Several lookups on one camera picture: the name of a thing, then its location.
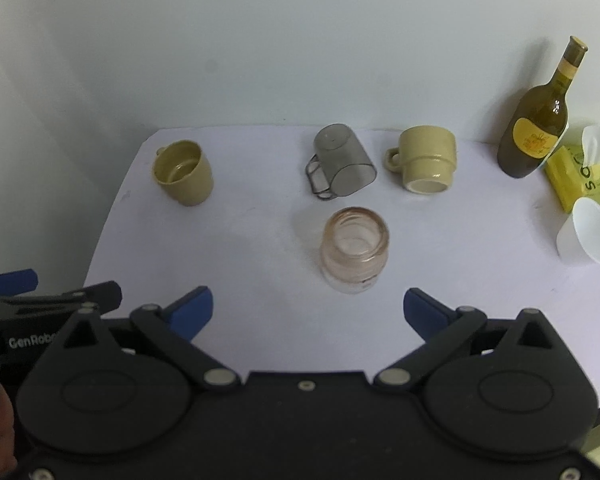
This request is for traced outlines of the olive green upright mug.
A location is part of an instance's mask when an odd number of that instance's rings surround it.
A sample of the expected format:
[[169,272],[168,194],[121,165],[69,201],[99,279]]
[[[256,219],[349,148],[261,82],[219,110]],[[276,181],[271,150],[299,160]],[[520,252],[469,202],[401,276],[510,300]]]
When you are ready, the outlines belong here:
[[213,191],[210,162],[200,145],[191,140],[159,148],[151,174],[163,192],[182,206],[198,206]]

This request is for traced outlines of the clear pinkish glass cup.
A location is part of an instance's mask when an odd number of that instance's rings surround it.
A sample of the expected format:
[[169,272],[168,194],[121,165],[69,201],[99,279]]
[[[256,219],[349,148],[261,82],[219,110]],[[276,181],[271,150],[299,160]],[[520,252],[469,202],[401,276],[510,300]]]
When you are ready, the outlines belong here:
[[336,211],[325,223],[320,266],[327,283],[355,295],[378,281],[389,258],[389,229],[381,216],[363,207]]

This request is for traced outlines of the olive green wine bottle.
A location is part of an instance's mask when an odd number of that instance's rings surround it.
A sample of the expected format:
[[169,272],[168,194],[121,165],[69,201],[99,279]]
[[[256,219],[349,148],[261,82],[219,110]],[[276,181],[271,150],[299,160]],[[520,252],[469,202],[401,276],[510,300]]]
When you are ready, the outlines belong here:
[[568,127],[566,95],[586,52],[586,43],[571,36],[552,78],[524,92],[496,155],[498,166],[509,177],[527,177],[556,148]]

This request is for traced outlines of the white paper cup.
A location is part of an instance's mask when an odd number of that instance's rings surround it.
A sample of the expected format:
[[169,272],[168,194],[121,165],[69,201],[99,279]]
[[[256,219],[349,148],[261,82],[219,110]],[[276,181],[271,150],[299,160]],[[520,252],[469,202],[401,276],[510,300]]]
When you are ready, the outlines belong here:
[[559,258],[570,266],[600,264],[600,204],[578,198],[556,236]]

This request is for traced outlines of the grey translucent plastic mug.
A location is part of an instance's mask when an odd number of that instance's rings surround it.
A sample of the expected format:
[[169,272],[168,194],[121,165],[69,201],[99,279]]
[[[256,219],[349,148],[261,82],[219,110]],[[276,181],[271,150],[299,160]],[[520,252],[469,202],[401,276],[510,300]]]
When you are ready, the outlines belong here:
[[316,134],[314,154],[304,172],[319,200],[350,196],[371,185],[377,169],[355,132],[345,124],[331,124]]

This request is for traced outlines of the yellow tissue pack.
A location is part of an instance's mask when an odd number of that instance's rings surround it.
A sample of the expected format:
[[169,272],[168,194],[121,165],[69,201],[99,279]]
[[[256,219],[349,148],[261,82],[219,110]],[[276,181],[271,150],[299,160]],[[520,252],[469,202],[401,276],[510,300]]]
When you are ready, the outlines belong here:
[[583,197],[600,204],[600,164],[584,166],[583,161],[583,148],[567,144],[554,151],[544,166],[547,179],[567,214]]

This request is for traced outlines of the beige ceramic stacking mug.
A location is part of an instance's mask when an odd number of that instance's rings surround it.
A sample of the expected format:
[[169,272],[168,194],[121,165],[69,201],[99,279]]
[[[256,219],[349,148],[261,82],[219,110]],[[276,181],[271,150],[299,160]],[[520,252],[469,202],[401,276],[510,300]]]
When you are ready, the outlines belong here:
[[400,134],[398,145],[385,151],[384,167],[400,174],[411,193],[432,195],[448,190],[457,168],[454,134],[438,126],[415,126]]

